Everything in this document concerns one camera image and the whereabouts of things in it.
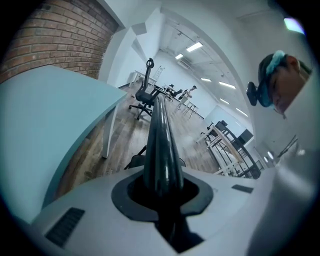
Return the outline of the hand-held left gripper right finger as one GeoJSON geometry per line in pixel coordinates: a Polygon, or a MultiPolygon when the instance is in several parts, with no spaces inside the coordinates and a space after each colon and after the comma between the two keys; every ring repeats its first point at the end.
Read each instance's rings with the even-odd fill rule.
{"type": "Polygon", "coordinates": [[[183,171],[206,182],[213,190],[213,199],[206,209],[186,219],[190,230],[204,241],[183,256],[247,256],[261,213],[255,203],[264,193],[265,177],[229,177],[187,167],[183,171]]]}

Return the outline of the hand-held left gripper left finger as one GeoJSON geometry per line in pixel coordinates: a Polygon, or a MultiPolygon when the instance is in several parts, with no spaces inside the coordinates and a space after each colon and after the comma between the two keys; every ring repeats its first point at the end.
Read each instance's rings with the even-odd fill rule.
{"type": "Polygon", "coordinates": [[[87,181],[46,206],[32,227],[42,235],[70,208],[84,214],[61,251],[74,256],[176,256],[152,222],[133,221],[112,202],[113,187],[142,167],[87,181]]]}

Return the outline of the black headrest office chair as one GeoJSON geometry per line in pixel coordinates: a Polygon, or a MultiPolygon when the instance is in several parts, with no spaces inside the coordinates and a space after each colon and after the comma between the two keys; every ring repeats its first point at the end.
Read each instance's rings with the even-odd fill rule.
{"type": "Polygon", "coordinates": [[[154,94],[150,94],[146,92],[146,89],[149,84],[151,69],[153,67],[154,67],[154,60],[152,58],[149,58],[146,62],[146,72],[145,72],[144,80],[142,81],[142,84],[138,89],[138,91],[135,93],[135,99],[140,103],[138,105],[128,106],[129,110],[132,108],[140,110],[140,113],[136,117],[137,120],[140,119],[143,112],[147,113],[150,117],[152,116],[152,110],[150,109],[150,107],[154,106],[155,99],[159,94],[158,92],[155,92],[154,94]]]}

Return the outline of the black cabinet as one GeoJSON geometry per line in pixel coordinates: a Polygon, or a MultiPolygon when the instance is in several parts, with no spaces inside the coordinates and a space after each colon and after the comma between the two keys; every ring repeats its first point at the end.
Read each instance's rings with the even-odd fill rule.
{"type": "Polygon", "coordinates": [[[237,138],[242,145],[245,145],[252,137],[253,134],[248,129],[245,129],[237,138]]]}

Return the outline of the light teal table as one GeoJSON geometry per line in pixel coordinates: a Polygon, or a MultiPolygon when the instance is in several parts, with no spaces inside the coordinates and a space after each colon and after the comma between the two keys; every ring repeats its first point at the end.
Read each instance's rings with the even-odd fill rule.
{"type": "Polygon", "coordinates": [[[53,65],[0,84],[0,194],[14,216],[32,223],[53,201],[70,159],[100,121],[108,157],[125,97],[119,88],[53,65]]]}

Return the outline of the person's white shirt torso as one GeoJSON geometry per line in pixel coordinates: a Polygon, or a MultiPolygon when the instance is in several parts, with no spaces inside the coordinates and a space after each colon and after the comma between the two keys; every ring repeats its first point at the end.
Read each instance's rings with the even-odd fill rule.
{"type": "Polygon", "coordinates": [[[310,75],[285,116],[301,148],[320,152],[320,72],[310,75]]]}

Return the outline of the row of ceiling light panels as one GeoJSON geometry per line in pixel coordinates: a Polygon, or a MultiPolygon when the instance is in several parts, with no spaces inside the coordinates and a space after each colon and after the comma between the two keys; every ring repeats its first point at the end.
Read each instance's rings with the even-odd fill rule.
{"type": "Polygon", "coordinates": [[[249,118],[248,108],[235,77],[212,47],[203,41],[190,41],[181,43],[176,52],[182,55],[179,61],[186,64],[192,75],[201,81],[222,105],[243,118],[249,118]]]}

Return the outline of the white ladder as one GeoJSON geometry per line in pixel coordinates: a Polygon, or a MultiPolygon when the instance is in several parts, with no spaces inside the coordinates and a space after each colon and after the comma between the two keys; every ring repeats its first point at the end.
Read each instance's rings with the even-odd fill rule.
{"type": "Polygon", "coordinates": [[[162,72],[163,72],[164,69],[165,69],[165,68],[162,67],[161,65],[160,65],[160,67],[157,69],[156,73],[155,73],[154,76],[153,76],[153,78],[154,78],[156,81],[158,81],[158,79],[159,79],[159,77],[160,77],[160,75],[162,74],[162,72]]]}

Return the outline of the teal hair scrunchie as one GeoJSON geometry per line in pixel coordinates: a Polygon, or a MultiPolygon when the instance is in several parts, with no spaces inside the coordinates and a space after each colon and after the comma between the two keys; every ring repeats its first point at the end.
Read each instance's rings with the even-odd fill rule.
{"type": "Polygon", "coordinates": [[[266,67],[266,75],[269,76],[270,74],[272,74],[275,70],[275,68],[277,66],[280,65],[282,59],[285,57],[285,52],[283,52],[282,50],[277,50],[272,58],[271,58],[271,61],[270,63],[268,64],[268,66],[266,67]]]}

